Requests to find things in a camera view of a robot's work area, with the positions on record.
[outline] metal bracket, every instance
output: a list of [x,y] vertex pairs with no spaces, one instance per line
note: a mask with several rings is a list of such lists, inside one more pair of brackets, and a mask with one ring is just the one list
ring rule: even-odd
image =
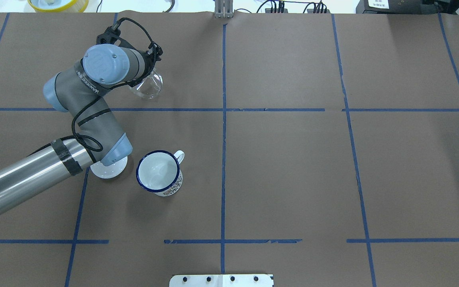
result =
[[233,18],[233,0],[215,0],[215,18]]
[[272,274],[175,275],[169,287],[274,287]]

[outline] robotic arm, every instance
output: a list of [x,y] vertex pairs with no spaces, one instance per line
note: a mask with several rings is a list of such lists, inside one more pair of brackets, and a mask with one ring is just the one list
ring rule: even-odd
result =
[[[146,33],[151,42],[148,51],[139,51],[120,38],[118,28],[125,20]],[[103,96],[116,87],[139,84],[160,55],[161,47],[144,27],[122,18],[98,35],[97,45],[82,60],[49,80],[44,96],[57,111],[71,113],[73,134],[0,171],[0,215],[95,162],[108,166],[129,155],[132,145]],[[76,132],[76,125],[82,134]]]

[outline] black tape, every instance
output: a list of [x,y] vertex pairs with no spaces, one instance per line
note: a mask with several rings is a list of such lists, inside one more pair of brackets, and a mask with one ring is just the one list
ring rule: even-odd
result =
[[65,165],[72,176],[82,172],[82,168],[80,167],[79,163],[72,157],[69,149],[67,149],[62,140],[54,140],[51,142],[51,147],[53,147],[56,155],[58,155],[58,158],[63,163],[63,165]]
[[87,118],[85,118],[85,119],[83,119],[83,120],[80,120],[80,121],[77,123],[77,125],[78,125],[78,126],[82,126],[82,125],[84,125],[86,122],[89,122],[90,120],[93,120],[93,119],[96,118],[97,116],[102,116],[103,114],[108,113],[108,112],[110,112],[110,111],[111,111],[111,109],[105,109],[105,110],[102,110],[102,111],[100,111],[100,112],[96,112],[96,113],[94,113],[93,115],[88,116]]

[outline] blue mug rim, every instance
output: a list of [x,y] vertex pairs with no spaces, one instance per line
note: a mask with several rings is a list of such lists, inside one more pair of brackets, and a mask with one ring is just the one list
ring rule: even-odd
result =
[[[165,153],[165,154],[168,154],[168,155],[171,155],[171,157],[175,160],[175,163],[177,164],[177,175],[175,176],[175,179],[173,180],[173,182],[171,182],[167,187],[164,187],[163,189],[149,189],[148,187],[146,187],[142,182],[141,180],[139,179],[139,167],[141,166],[141,163],[143,162],[143,160],[151,155],[151,154],[155,154],[155,153]],[[167,191],[169,188],[171,188],[173,186],[173,184],[175,184],[175,182],[178,180],[178,176],[180,176],[180,164],[178,163],[178,160],[177,158],[170,152],[168,151],[163,151],[161,149],[158,149],[157,151],[153,151],[153,152],[149,152],[147,153],[145,156],[143,156],[143,158],[141,158],[141,160],[139,161],[138,165],[137,165],[137,168],[135,169],[135,179],[137,180],[137,182],[139,183],[139,185],[145,189],[146,191],[150,191],[151,193],[161,193],[162,191]]]

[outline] white mug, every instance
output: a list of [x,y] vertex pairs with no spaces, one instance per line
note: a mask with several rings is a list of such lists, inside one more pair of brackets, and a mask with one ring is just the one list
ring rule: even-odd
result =
[[158,196],[175,194],[182,186],[183,176],[180,163],[185,153],[177,151],[153,151],[145,155],[137,165],[135,177],[139,185]]

